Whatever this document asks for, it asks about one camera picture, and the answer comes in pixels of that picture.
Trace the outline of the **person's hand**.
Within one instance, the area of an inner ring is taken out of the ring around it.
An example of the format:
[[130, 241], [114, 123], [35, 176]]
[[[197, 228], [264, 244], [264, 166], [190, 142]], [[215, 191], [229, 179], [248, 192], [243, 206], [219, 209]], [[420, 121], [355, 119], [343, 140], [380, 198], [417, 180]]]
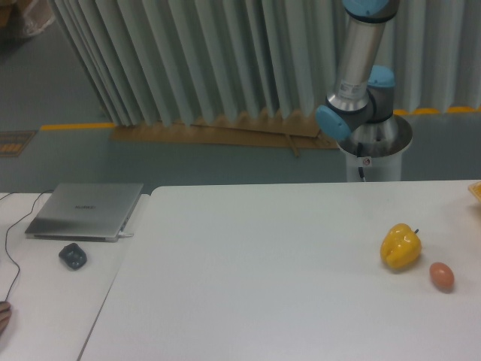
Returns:
[[12, 316], [11, 304], [8, 301], [1, 301], [0, 303], [0, 334], [2, 334], [8, 324], [10, 323]]

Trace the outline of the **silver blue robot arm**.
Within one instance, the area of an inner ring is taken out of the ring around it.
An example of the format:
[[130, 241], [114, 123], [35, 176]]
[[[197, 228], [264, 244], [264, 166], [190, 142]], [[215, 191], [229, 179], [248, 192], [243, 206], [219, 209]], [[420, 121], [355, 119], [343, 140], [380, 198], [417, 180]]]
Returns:
[[409, 123], [394, 114], [395, 76], [376, 65], [384, 29], [398, 1], [344, 1], [349, 16], [334, 86], [316, 110], [320, 130], [357, 157], [391, 156], [413, 139]]

